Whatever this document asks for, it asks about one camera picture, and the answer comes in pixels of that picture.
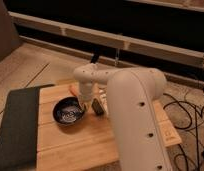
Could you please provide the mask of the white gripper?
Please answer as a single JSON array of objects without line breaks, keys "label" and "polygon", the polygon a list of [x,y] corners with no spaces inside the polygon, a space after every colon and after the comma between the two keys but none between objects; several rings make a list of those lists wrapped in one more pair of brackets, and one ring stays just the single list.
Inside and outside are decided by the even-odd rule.
[{"label": "white gripper", "polygon": [[79,84],[79,103],[82,107],[89,107],[93,99],[93,87],[92,83],[80,83]]}]

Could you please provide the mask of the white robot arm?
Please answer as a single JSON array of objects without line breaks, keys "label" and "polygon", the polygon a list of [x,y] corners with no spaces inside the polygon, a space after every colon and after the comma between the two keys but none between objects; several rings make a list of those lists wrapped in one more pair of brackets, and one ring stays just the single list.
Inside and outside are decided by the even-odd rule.
[{"label": "white robot arm", "polygon": [[160,70],[99,70],[90,63],[76,68],[74,77],[84,102],[92,98],[95,83],[107,86],[107,108],[122,171],[172,171],[153,107],[166,85]]}]

